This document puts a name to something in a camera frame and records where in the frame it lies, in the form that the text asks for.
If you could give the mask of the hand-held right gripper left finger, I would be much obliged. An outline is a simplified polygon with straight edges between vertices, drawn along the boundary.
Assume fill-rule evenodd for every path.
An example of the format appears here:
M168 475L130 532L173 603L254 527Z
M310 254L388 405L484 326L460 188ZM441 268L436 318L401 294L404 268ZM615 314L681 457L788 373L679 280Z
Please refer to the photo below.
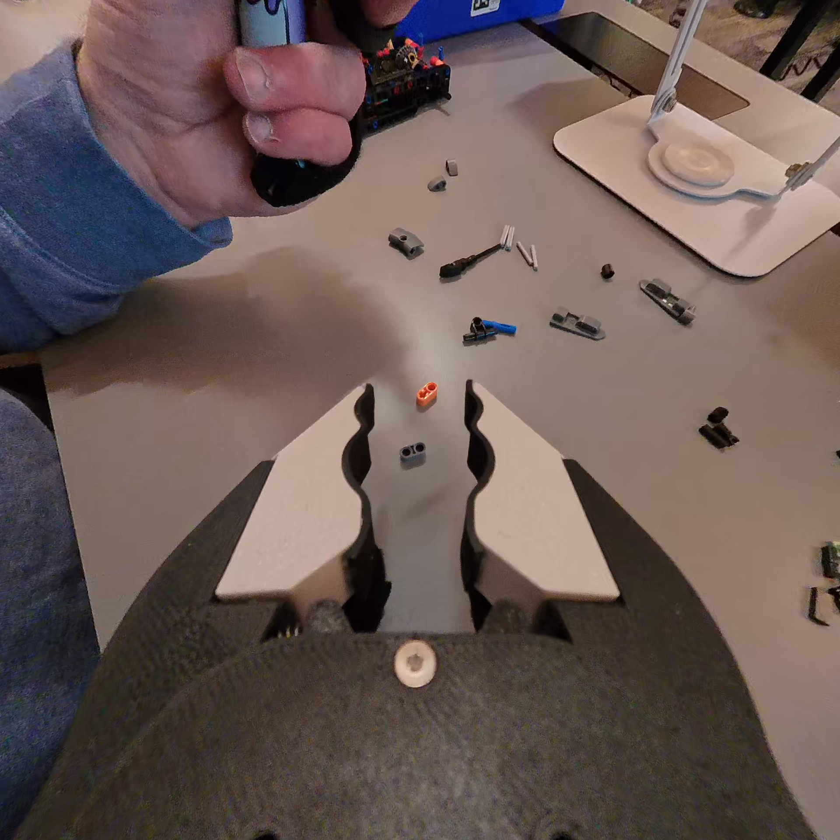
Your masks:
M359 385L274 457L230 560L220 602L279 601L304 617L333 601L357 633L381 624L389 597L371 502L372 384Z

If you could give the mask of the blue storage bin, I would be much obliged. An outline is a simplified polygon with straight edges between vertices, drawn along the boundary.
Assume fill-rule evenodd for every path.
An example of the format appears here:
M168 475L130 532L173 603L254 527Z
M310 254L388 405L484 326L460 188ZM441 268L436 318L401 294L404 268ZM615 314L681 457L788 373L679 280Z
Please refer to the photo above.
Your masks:
M419 1L395 28L420 45L526 18L557 14L563 1Z

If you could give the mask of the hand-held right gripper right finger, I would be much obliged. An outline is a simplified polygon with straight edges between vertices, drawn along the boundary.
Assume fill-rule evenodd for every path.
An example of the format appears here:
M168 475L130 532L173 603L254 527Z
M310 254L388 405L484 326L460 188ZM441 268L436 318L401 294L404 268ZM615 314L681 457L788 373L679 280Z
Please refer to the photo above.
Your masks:
M621 593L562 454L475 380L465 384L467 467L460 576L475 630L498 607L557 632L560 602Z

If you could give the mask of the white book stand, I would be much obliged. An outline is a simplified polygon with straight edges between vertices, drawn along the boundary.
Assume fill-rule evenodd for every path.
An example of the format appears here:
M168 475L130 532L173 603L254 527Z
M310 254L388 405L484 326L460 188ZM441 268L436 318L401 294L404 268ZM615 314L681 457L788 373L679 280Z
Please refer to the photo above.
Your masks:
M784 164L678 103L706 5L689 5L654 96L561 128L553 147L711 266L757 278L838 224L838 195L814 178L839 140L814 162Z

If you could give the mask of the blue black lego axle assembly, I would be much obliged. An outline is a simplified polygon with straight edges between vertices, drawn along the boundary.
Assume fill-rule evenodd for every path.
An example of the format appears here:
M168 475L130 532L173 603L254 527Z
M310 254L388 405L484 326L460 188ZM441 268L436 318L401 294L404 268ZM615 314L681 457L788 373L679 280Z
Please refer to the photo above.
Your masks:
M518 328L515 325L486 320L480 317L472 318L469 330L463 335L463 344L485 343L498 335L514 336Z

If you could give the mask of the long black lego axle piece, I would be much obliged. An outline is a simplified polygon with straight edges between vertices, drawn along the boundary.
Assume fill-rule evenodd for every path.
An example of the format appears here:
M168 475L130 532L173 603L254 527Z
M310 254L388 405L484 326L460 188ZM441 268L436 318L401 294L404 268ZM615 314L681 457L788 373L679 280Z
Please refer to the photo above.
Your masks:
M493 245L478 254L469 255L453 260L440 267L438 277L441 280L449 281L461 278L468 270L471 270L483 259L495 255L504 249L504 245Z

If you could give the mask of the person's left forearm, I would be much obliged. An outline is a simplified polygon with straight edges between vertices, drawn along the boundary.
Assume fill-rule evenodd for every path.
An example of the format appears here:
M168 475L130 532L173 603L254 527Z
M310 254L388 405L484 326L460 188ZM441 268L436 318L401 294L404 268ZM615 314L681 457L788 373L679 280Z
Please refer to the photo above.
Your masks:
M147 279L230 244L180 224L99 142L66 40L1 96L1 349L36 350L112 317Z

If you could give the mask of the lego car chassis model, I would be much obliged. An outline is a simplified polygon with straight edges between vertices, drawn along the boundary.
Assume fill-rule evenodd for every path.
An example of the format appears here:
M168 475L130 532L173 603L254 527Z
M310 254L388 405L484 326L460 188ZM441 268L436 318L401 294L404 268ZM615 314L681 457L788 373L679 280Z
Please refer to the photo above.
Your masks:
M452 69L442 46L425 46L406 36L362 55L365 97L359 123L363 136L411 119L426 107L452 98Z

